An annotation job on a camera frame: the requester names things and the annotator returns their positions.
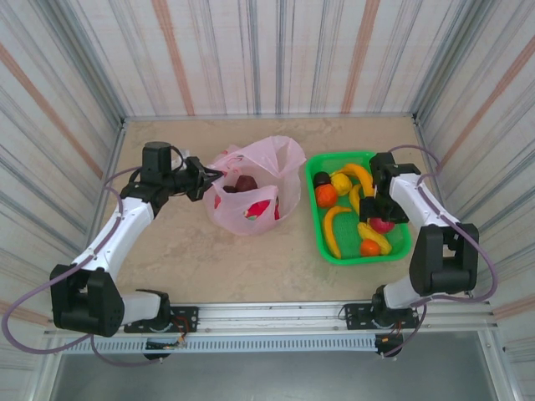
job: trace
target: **striped fabric wall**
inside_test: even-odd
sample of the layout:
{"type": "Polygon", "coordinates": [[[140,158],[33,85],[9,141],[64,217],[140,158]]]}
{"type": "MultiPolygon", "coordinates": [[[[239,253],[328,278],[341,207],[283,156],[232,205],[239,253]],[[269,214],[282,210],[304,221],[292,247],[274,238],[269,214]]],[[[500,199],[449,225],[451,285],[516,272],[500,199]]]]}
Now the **striped fabric wall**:
{"type": "MultiPolygon", "coordinates": [[[[480,227],[497,262],[492,305],[526,399],[535,399],[535,2],[488,4],[421,123],[442,160],[446,205],[480,227]]],[[[488,271],[479,277],[484,292],[488,271]]]]}
{"type": "Polygon", "coordinates": [[[467,0],[59,0],[128,116],[409,112],[467,0]]]}
{"type": "MultiPolygon", "coordinates": [[[[0,2],[0,314],[83,249],[120,123],[38,3],[0,2]]],[[[40,347],[50,316],[42,293],[10,328],[40,347]]],[[[1,400],[22,399],[36,362],[0,334],[1,400]]]]}

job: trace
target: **yellow banana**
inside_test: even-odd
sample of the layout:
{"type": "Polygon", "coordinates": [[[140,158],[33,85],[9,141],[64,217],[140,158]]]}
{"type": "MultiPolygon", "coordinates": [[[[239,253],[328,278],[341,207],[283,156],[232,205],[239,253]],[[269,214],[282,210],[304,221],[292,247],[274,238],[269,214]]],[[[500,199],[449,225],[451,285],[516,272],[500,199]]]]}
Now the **yellow banana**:
{"type": "Polygon", "coordinates": [[[334,237],[333,219],[336,215],[338,215],[338,213],[346,212],[351,212],[351,209],[348,207],[333,206],[329,209],[329,211],[324,217],[325,242],[327,242],[327,247],[329,248],[333,256],[337,259],[342,259],[342,253],[340,252],[340,248],[338,248],[336,238],[334,237]]]}
{"type": "Polygon", "coordinates": [[[349,203],[354,208],[354,211],[357,212],[357,215],[360,215],[360,188],[362,188],[361,184],[354,185],[349,192],[349,203]]]}
{"type": "Polygon", "coordinates": [[[364,196],[373,196],[375,194],[374,180],[372,179],[371,174],[362,165],[348,163],[343,169],[331,173],[331,177],[338,173],[344,173],[350,177],[358,179],[360,184],[362,184],[364,196]]]}
{"type": "Polygon", "coordinates": [[[357,225],[359,235],[363,240],[373,240],[377,242],[379,248],[381,248],[381,255],[388,255],[392,252],[392,245],[388,240],[382,236],[379,232],[371,228],[367,223],[359,223],[357,225]]]}

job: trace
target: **green tray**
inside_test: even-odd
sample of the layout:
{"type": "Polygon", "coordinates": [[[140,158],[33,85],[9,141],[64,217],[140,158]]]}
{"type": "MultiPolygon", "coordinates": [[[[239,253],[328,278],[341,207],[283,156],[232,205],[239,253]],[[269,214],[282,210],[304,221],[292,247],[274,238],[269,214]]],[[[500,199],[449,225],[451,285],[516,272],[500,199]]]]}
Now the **green tray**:
{"type": "MultiPolygon", "coordinates": [[[[316,229],[316,243],[318,244],[319,253],[331,263],[348,266],[360,263],[376,263],[379,261],[397,261],[405,257],[410,251],[409,227],[406,224],[396,224],[394,230],[385,235],[389,243],[392,245],[392,252],[389,255],[362,257],[360,255],[361,239],[357,232],[359,216],[354,211],[351,213],[340,213],[334,218],[334,237],[338,242],[342,253],[342,259],[337,259],[332,256],[327,247],[327,243],[325,242],[323,220],[328,209],[322,209],[316,205],[316,196],[314,195],[312,182],[314,175],[319,171],[332,173],[333,171],[341,169],[347,163],[362,165],[369,171],[369,160],[373,156],[375,156],[374,152],[326,153],[315,155],[310,158],[305,167],[308,195],[310,196],[310,205],[312,208],[312,218],[316,229]]],[[[340,196],[338,205],[351,207],[349,197],[347,195],[340,196]]]]}

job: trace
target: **beige table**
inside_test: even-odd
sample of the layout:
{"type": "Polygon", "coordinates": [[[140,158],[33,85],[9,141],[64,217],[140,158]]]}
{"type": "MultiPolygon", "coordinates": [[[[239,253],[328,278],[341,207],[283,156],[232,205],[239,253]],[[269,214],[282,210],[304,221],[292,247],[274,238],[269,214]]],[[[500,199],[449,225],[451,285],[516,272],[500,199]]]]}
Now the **beige table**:
{"type": "MultiPolygon", "coordinates": [[[[269,135],[294,138],[307,157],[417,143],[410,119],[402,117],[131,123],[117,170],[140,165],[143,145],[152,140],[189,149],[209,164],[229,144],[244,146],[269,135]]],[[[418,150],[399,150],[395,157],[425,169],[418,150]]],[[[175,303],[366,299],[379,285],[408,272],[409,257],[355,267],[328,264],[316,248],[303,172],[301,177],[298,207],[280,227],[262,236],[234,236],[209,221],[202,202],[170,199],[127,256],[118,277],[120,290],[161,290],[175,303]]],[[[118,179],[115,188],[126,181],[118,179]]],[[[111,200],[106,219],[114,207],[111,200]]]]}

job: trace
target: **plastic bag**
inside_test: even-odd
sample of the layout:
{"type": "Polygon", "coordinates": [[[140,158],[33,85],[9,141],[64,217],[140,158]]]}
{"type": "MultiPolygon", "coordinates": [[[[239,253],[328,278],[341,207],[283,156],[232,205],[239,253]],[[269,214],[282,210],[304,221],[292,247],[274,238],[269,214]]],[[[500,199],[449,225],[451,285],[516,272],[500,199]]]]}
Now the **plastic bag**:
{"type": "Polygon", "coordinates": [[[245,148],[231,145],[209,168],[225,174],[204,194],[211,220],[239,236],[262,234],[293,211],[301,198],[299,167],[306,161],[298,143],[286,136],[270,136],[245,148]],[[226,193],[240,175],[250,175],[258,189],[226,193]]]}

